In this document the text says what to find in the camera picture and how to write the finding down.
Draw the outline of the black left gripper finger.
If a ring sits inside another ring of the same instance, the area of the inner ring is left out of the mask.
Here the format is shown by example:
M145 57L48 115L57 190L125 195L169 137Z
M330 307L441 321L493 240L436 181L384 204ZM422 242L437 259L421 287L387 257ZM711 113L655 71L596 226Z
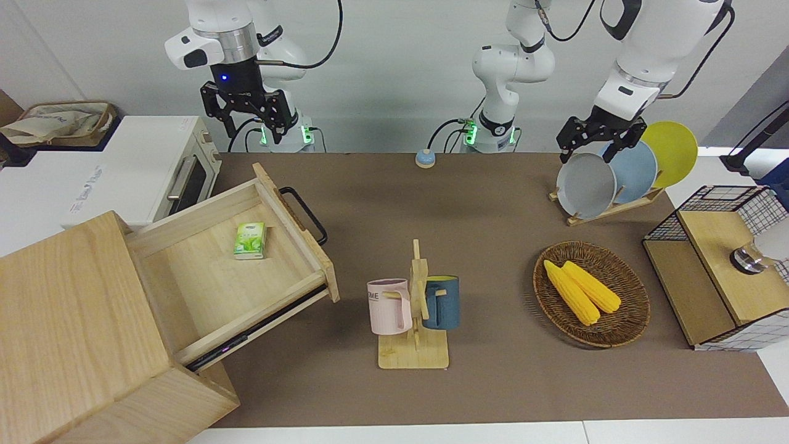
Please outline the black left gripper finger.
M614 135L608 148L606 148L606 162L611 163L619 152L636 146L645 130L645 123L635 123L623 134Z
M560 149L560 161L566 164L574 150L583 145L586 135L586 121L578 117L570 117L556 135L556 143Z

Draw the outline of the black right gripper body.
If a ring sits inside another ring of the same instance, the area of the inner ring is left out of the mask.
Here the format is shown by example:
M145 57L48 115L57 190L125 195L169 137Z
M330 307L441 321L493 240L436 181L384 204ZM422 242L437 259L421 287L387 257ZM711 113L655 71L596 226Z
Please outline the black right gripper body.
M264 93L273 92L262 81L214 80L221 96L219 103L231 107L232 112L264 115Z

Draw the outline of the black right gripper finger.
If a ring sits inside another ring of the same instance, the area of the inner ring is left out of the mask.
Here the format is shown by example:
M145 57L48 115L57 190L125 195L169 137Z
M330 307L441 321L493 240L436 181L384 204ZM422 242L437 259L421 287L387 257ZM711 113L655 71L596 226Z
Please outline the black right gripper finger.
M290 128L295 125L295 113L291 110L285 91L264 93L262 123L271 133L274 144L280 144Z
M221 92L216 84L205 83L201 86L201 99L206 115L221 121L228 137L234 138L239 131L231 115L232 109L228 105L223 106L219 103L220 96Z

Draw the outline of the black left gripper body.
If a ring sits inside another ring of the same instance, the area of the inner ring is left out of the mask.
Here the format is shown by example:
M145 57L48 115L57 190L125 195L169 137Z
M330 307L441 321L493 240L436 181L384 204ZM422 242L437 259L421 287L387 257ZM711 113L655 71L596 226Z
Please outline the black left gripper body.
M586 121L586 134L598 134L607 139L612 139L616 134L623 134L635 123L645 123L640 115L632 119L621 118L601 106L593 106L589 116L583 120Z

